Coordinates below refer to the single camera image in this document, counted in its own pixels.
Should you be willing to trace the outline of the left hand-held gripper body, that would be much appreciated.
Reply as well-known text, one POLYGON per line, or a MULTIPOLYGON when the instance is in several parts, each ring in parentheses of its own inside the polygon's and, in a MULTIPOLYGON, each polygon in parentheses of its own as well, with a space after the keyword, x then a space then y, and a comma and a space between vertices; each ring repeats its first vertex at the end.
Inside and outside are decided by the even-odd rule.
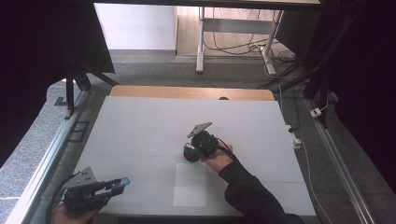
POLYGON ((65 184, 64 205, 69 212, 83 214, 102 208, 106 198, 101 198, 96 192, 105 186, 98 182, 91 167, 86 167, 75 174, 65 184))

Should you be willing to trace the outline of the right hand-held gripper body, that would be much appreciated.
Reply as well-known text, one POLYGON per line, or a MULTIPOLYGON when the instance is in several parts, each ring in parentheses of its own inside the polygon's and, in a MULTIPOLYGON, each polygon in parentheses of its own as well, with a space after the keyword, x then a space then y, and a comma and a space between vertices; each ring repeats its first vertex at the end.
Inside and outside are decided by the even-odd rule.
POLYGON ((200 153, 200 158, 209 158, 217 150, 219 142, 217 138, 205 129, 212 124, 211 121, 195 125, 188 137, 196 151, 200 153))

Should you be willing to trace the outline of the round red ink pad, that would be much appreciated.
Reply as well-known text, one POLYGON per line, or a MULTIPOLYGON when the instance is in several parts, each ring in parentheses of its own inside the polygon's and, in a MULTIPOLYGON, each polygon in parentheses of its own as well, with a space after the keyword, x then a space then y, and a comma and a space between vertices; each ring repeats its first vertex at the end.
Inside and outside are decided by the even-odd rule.
POLYGON ((193 158, 191 157, 191 153, 192 153, 192 152, 197 152, 196 149, 194 149, 194 150, 187 150, 185 146, 186 146, 186 144, 184 145, 184 148, 183 148, 183 156, 184 156, 184 158, 185 158, 187 161, 189 161, 189 162, 197 162, 197 161, 194 161, 193 158))

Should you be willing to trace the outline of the white paper sheet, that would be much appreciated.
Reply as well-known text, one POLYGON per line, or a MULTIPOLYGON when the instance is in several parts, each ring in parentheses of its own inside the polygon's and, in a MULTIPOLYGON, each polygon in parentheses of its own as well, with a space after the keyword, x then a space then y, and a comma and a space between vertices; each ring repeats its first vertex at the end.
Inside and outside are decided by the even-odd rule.
POLYGON ((173 206, 206 207, 206 174, 203 164, 177 164, 173 206))

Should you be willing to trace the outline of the person's right hand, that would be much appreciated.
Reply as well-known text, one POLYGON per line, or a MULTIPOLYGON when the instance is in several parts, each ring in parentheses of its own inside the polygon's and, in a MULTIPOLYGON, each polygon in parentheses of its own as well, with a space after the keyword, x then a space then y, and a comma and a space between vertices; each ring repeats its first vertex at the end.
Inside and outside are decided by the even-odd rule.
POLYGON ((224 151, 218 149, 210 158, 201 159, 201 162, 208 165, 215 173, 233 162, 233 159, 224 151))

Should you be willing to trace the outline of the person's left hand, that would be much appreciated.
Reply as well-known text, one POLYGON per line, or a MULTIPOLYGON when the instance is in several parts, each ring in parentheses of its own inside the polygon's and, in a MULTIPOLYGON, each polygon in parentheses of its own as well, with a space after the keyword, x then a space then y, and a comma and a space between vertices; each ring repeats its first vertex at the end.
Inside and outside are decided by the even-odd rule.
POLYGON ((50 224, 87 224, 95 214, 95 211, 81 215, 73 214, 68 212, 63 204, 60 204, 52 211, 50 224))

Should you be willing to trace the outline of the black curtain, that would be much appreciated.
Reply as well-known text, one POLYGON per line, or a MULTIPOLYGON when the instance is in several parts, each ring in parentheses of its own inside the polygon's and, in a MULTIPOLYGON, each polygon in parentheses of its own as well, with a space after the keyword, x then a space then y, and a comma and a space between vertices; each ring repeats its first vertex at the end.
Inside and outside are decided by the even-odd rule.
POLYGON ((396 193, 396 0, 320 0, 319 41, 356 19, 328 63, 335 113, 396 193))
POLYGON ((0 166, 72 71, 114 71, 93 0, 0 0, 0 166))

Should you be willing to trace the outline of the aluminium rail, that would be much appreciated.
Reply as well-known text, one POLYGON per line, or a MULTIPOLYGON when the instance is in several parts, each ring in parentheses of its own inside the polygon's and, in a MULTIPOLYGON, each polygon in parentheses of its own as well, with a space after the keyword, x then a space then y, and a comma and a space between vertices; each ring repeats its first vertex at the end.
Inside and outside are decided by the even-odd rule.
POLYGON ((336 170, 340 181, 343 184, 348 200, 352 204, 355 213, 360 220, 360 224, 375 224, 375 219, 372 215, 372 212, 370 211, 366 201, 364 200, 360 189, 353 180, 347 168, 347 165, 344 162, 344 159, 340 154, 338 147, 334 143, 328 129, 324 128, 317 119, 313 118, 313 121, 318 131, 318 134, 327 149, 329 157, 332 160, 334 169, 336 170))
POLYGON ((72 129, 75 121, 78 119, 78 116, 82 111, 82 107, 89 96, 90 93, 88 91, 82 91, 75 101, 76 108, 73 110, 67 109, 65 115, 62 116, 57 132, 53 135, 49 146, 46 148, 43 157, 37 164, 37 167, 32 173, 21 196, 15 198, 18 201, 15 203, 14 208, 10 212, 4 224, 22 224, 25 221, 29 212, 32 210, 32 206, 38 192, 40 191, 41 185, 44 183, 46 176, 50 172, 50 167, 56 160, 68 133, 72 129))

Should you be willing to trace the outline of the black metal frame struts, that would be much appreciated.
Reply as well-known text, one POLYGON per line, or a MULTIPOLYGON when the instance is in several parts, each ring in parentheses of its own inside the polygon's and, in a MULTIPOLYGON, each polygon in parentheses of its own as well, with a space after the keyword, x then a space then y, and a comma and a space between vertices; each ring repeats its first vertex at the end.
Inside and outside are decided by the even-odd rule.
POLYGON ((289 83, 280 85, 276 89, 276 93, 281 93, 282 91, 291 89, 297 84, 303 81, 308 81, 308 84, 303 90, 303 97, 305 99, 313 99, 317 93, 319 93, 317 108, 320 111, 320 115, 317 116, 318 121, 323 125, 324 128, 327 127, 326 122, 326 109, 329 104, 328 101, 328 76, 325 70, 328 68, 329 59, 324 57, 320 60, 312 69, 295 78, 289 83))
POLYGON ((98 77, 111 87, 118 85, 118 82, 111 79, 110 77, 107 77, 103 72, 99 72, 97 69, 93 69, 87 64, 79 63, 66 47, 63 47, 63 54, 67 68, 65 76, 65 119, 71 119, 71 117, 75 113, 74 83, 77 83, 78 87, 82 91, 88 91, 92 87, 92 84, 88 78, 88 74, 92 74, 95 77, 98 77))

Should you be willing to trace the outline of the white metal desk frame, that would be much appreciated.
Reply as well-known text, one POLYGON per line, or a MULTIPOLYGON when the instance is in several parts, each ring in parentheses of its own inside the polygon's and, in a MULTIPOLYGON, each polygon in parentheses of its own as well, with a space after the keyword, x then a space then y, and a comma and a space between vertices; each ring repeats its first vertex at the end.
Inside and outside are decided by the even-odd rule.
POLYGON ((276 36, 276 31, 282 17, 282 10, 275 10, 273 18, 270 21, 260 20, 237 20, 237 19, 220 19, 207 18, 205 8, 199 7, 199 42, 197 49, 196 72, 198 74, 204 71, 204 33, 229 33, 229 34, 252 34, 268 35, 264 47, 259 47, 260 53, 264 60, 265 68, 269 76, 274 76, 276 70, 271 62, 270 50, 276 36))

